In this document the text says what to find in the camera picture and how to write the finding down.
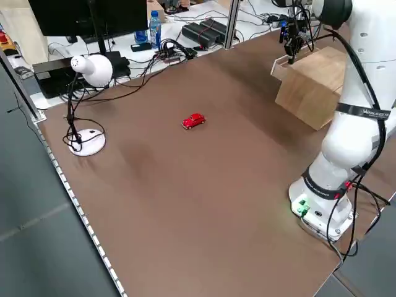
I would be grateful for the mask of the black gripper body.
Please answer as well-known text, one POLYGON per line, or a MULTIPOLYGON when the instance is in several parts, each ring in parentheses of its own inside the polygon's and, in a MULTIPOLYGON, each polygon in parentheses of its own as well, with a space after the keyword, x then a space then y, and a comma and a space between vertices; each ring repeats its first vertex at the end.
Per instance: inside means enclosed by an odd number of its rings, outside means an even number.
POLYGON ((289 17, 285 25, 284 31, 284 45, 285 46, 303 46, 305 44, 304 39, 299 33, 306 33, 308 30, 308 24, 306 19, 294 20, 289 17))

